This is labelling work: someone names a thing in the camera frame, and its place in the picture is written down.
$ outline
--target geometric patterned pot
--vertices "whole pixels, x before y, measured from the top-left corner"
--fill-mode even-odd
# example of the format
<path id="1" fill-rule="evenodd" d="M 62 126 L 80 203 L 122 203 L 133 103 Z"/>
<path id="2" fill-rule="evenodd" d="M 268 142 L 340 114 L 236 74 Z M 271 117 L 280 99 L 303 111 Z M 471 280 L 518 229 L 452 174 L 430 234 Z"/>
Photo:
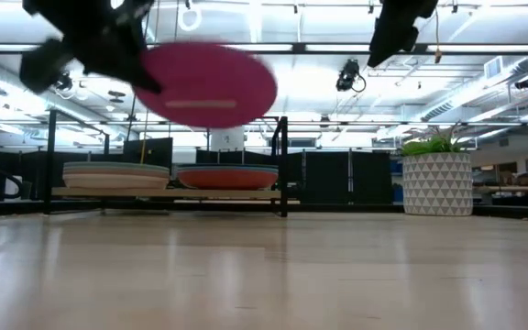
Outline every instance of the geometric patterned pot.
<path id="1" fill-rule="evenodd" d="M 467 153 L 433 153 L 402 160 L 404 212 L 472 214 L 472 163 Z"/>

